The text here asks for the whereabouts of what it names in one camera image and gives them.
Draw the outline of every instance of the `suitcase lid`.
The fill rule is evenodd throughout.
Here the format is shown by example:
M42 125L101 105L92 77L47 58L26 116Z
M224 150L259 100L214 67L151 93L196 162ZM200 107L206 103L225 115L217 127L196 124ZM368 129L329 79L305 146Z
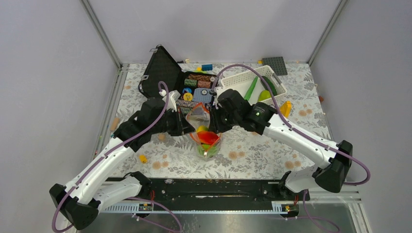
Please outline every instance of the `suitcase lid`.
M178 63L162 45L151 51L153 55L139 83L139 91L147 98L161 97L157 86L159 81L164 81L169 91L179 89L183 71Z

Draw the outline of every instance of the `white plastic basket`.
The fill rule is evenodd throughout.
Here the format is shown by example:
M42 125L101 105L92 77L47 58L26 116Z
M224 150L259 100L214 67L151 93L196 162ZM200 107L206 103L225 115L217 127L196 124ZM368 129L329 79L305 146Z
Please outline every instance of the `white plastic basket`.
M275 96L276 101L280 101L281 97L284 96L287 92L285 86L283 85L282 81L276 76L275 72L273 72L270 66L262 66L255 69L257 73L262 76L268 77L273 85L275 86L277 95ZM224 79L219 80L220 86L216 88L217 96L219 96L222 92L227 89L237 90L240 95L244 96L249 89L250 85L252 84L253 79L255 79L256 74L253 72L246 71L240 74L236 74ZM253 93L249 99L250 104L257 103L260 93L265 90L260 79L257 81L255 89L253 89ZM262 100L261 102L267 105L273 105L273 101L271 98Z

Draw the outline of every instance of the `red pepper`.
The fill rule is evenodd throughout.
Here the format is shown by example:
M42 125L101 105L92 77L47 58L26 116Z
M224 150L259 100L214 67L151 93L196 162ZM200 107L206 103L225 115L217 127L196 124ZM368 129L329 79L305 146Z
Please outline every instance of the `red pepper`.
M219 139L219 136L217 134L209 131L200 131L197 133L197 136L201 143L208 145L212 145Z

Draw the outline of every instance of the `gray floor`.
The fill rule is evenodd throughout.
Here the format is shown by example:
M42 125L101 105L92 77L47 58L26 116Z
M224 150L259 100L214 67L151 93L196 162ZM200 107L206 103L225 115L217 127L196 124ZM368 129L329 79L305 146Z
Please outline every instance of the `gray floor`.
M299 216L305 216L303 206ZM312 216L324 217L335 222L343 233L356 232L347 206L341 204L308 204ZM322 233L309 219L278 220L278 215L178 215L184 233ZM150 215L152 221L177 229L174 219L167 214ZM331 231L328 223L320 222ZM82 233L166 233L157 226L136 222L130 214L100 214Z

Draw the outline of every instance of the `plastic bag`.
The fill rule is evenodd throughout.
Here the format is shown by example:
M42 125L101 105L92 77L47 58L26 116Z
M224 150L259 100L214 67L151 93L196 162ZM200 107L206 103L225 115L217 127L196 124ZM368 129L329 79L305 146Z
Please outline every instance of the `plastic bag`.
M197 129L196 133L190 133L190 137L196 143L198 155L204 159L215 156L221 148L222 134L206 131L205 126L208 128L210 125L209 110L199 103L186 115L186 120Z

